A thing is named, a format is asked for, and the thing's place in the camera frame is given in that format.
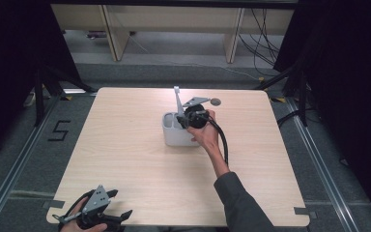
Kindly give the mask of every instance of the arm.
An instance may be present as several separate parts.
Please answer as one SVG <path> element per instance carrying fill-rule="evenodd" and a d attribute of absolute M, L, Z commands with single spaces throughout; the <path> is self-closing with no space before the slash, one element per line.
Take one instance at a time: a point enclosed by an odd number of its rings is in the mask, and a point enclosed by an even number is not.
<path fill-rule="evenodd" d="M 211 110 L 210 116 L 215 119 Z M 218 146 L 218 131 L 207 123 L 202 129 L 188 128 L 197 141 L 207 152 L 213 164 L 217 180 L 214 183 L 216 192 L 224 204 L 228 228 L 232 232 L 274 231 L 267 215 L 255 199 L 245 190 L 237 174 L 231 172 L 225 163 Z"/>

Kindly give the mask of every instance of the black tape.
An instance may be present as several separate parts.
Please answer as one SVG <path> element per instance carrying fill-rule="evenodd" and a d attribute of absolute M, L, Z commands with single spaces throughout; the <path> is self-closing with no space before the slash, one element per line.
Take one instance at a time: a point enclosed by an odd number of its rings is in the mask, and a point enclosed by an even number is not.
<path fill-rule="evenodd" d="M 65 205 L 65 201 L 51 200 L 51 201 L 45 201 L 42 205 L 42 208 L 46 210 L 48 210 L 49 208 L 63 209 L 64 205 Z"/>
<path fill-rule="evenodd" d="M 294 207 L 296 215 L 308 215 L 312 219 L 318 218 L 315 212 L 309 212 L 306 208 Z"/>

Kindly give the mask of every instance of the dark wall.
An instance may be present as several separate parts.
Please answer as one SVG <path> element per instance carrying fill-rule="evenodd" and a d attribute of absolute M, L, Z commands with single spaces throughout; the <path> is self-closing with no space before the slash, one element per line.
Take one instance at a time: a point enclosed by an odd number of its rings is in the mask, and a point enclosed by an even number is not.
<path fill-rule="evenodd" d="M 326 43 L 307 78 L 322 117 L 371 200 L 371 1 L 347 2 L 335 4 Z"/>
<path fill-rule="evenodd" d="M 50 5 L 0 0 L 0 138 L 22 108 L 42 64 L 79 80 Z"/>

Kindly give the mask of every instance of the sleeve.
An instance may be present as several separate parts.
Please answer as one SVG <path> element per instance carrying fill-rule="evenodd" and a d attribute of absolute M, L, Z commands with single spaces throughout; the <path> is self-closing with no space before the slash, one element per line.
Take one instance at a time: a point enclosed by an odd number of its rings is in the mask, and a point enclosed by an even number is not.
<path fill-rule="evenodd" d="M 271 221 L 245 190 L 235 172 L 220 176 L 214 187 L 224 204 L 225 217 L 231 232 L 274 231 Z"/>

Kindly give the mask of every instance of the wires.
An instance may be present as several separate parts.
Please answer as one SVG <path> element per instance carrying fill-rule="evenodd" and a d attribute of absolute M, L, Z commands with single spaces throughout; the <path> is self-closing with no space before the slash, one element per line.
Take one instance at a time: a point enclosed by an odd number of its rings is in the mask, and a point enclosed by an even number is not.
<path fill-rule="evenodd" d="M 272 44 L 268 38 L 268 34 L 267 34 L 267 23 L 266 23 L 266 20 L 267 20 L 267 9 L 263 9 L 262 10 L 262 13 L 263 13 L 263 21 L 262 21 L 262 25 L 260 24 L 256 14 L 254 13 L 254 10 L 251 9 L 251 12 L 252 12 L 252 15 L 254 16 L 254 19 L 256 21 L 256 24 L 260 30 L 260 36 L 259 36 L 259 39 L 258 40 L 255 40 L 254 37 L 250 34 L 249 37 L 251 38 L 252 41 L 255 42 L 255 47 L 252 47 L 251 45 L 249 45 L 241 35 L 239 35 L 241 41 L 243 42 L 243 45 L 248 49 L 248 51 L 250 51 L 252 54 L 254 54 L 254 68 L 255 70 L 262 74 L 262 75 L 267 75 L 267 76 L 274 76 L 274 75 L 270 75 L 270 74 L 266 74 L 266 73 L 262 73 L 258 70 L 257 66 L 256 66 L 256 58 L 260 58 L 261 60 L 265 61 L 266 63 L 268 63 L 269 65 L 271 66 L 274 66 L 274 62 L 276 60 L 276 54 L 275 53 L 278 53 L 279 52 L 279 48 L 276 47 L 274 44 Z M 263 45 L 261 44 L 261 39 L 264 38 L 264 40 L 266 41 L 266 45 Z M 268 50 L 268 52 L 270 53 L 270 57 L 266 57 L 265 55 L 261 54 L 259 51 L 258 51 L 258 47 L 261 46 L 265 49 Z"/>

